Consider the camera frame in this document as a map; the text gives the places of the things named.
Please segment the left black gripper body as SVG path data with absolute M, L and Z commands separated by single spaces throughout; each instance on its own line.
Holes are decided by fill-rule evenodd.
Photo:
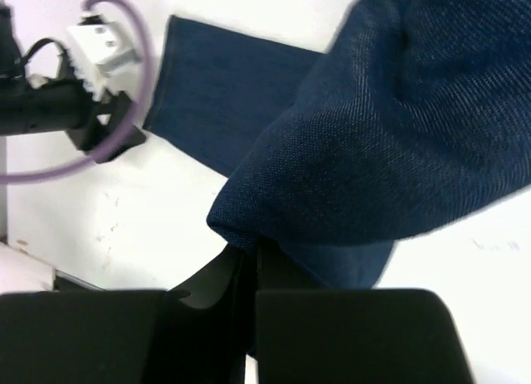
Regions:
M 73 80 L 83 87 L 84 121 L 79 128 L 68 130 L 66 133 L 77 150 L 91 157 L 121 124 L 133 101 L 122 90 L 116 93 L 108 90 L 104 78 L 90 78 L 66 55 L 61 55 L 57 78 Z

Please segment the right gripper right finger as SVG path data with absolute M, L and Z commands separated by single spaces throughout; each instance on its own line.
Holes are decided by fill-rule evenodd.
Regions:
M 442 300 L 424 289 L 321 289 L 276 244 L 256 254 L 261 383 L 472 383 Z

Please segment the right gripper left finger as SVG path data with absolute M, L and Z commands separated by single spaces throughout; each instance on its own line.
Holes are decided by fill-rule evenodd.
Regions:
M 1 249 L 4 383 L 241 383 L 243 257 L 225 249 L 172 290 L 54 290 L 50 266 Z

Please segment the dark blue denim trousers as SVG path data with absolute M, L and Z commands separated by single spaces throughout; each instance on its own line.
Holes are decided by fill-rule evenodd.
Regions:
M 172 16 L 144 127 L 227 178 L 228 243 L 369 288 L 530 184 L 530 0 L 359 0 L 324 54 Z

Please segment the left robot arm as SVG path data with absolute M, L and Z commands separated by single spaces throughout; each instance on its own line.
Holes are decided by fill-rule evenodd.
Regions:
M 87 12 L 68 27 L 66 44 L 42 38 L 22 53 L 12 9 L 1 6 L 1 134 L 64 131 L 76 149 L 90 153 L 123 121 L 133 101 L 110 89 L 112 77 L 141 61 L 132 37 L 118 22 Z M 56 75 L 28 75 L 26 66 L 44 46 L 59 52 Z

